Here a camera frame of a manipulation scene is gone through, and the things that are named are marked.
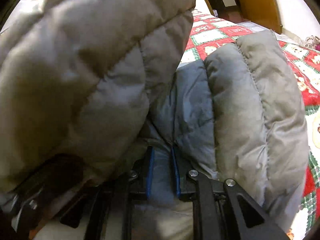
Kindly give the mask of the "brown wooden door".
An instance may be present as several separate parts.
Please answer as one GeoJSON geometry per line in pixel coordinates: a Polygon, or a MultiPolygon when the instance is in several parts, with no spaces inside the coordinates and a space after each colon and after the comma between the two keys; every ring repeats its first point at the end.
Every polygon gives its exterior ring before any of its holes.
{"type": "Polygon", "coordinates": [[[281,34],[282,24],[276,0],[239,0],[244,17],[281,34]]]}

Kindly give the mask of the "pile of clothes on floor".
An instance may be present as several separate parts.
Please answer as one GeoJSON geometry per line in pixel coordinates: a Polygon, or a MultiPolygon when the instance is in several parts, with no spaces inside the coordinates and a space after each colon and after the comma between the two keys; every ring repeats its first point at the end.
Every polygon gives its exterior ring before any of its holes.
{"type": "Polygon", "coordinates": [[[320,39],[317,36],[310,36],[307,37],[305,42],[304,42],[304,46],[320,51],[320,39]]]}

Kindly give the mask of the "grey puffer jacket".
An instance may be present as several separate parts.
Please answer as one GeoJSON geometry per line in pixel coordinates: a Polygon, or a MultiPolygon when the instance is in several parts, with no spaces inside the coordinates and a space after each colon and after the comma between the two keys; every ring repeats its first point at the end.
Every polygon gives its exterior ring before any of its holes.
{"type": "Polygon", "coordinates": [[[1,239],[287,239],[236,180],[210,178],[174,140],[194,7],[32,0],[1,33],[1,239]]]}

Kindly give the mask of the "red patchwork bear quilt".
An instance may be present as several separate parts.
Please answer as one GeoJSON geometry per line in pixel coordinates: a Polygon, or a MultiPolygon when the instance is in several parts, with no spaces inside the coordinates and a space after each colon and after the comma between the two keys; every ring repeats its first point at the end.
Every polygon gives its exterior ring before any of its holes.
{"type": "Polygon", "coordinates": [[[319,218],[319,53],[194,12],[176,76],[174,140],[236,180],[291,239],[319,218]]]}

